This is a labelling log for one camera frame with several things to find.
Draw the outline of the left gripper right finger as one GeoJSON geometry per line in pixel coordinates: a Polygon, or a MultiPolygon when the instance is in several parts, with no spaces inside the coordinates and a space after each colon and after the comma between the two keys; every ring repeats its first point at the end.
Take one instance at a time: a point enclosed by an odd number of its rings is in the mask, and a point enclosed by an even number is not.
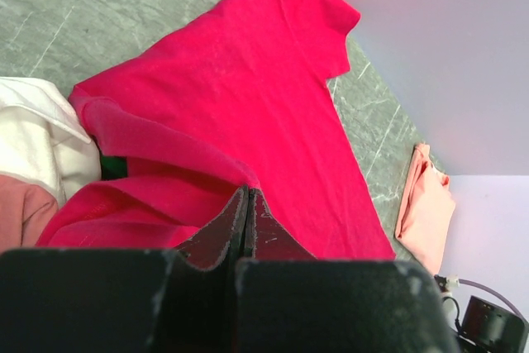
{"type": "Polygon", "coordinates": [[[434,279],[401,260],[315,260],[250,192],[238,352],[456,352],[434,279]]]}

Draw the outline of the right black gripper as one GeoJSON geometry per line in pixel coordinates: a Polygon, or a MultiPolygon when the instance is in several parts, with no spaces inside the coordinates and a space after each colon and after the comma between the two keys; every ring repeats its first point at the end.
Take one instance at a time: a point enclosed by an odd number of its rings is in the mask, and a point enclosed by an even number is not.
{"type": "Polygon", "coordinates": [[[524,317],[471,296],[463,319],[455,305],[455,339],[459,347],[524,347],[524,317]]]}

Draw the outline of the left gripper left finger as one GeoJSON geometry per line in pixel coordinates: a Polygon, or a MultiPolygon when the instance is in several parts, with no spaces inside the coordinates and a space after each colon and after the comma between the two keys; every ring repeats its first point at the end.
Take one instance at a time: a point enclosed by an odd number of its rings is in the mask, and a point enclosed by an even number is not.
{"type": "Polygon", "coordinates": [[[1,256],[4,352],[224,352],[247,215],[239,188],[173,249],[18,249],[1,256]]]}

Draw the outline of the magenta red t shirt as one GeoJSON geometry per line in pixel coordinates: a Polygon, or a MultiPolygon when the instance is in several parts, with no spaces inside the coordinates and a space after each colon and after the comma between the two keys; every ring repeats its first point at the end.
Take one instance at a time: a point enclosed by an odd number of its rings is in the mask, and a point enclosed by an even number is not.
{"type": "Polygon", "coordinates": [[[39,246],[174,247],[242,186],[320,259],[391,260],[326,85],[350,64],[343,0],[221,0],[70,102],[127,175],[81,188],[39,246]]]}

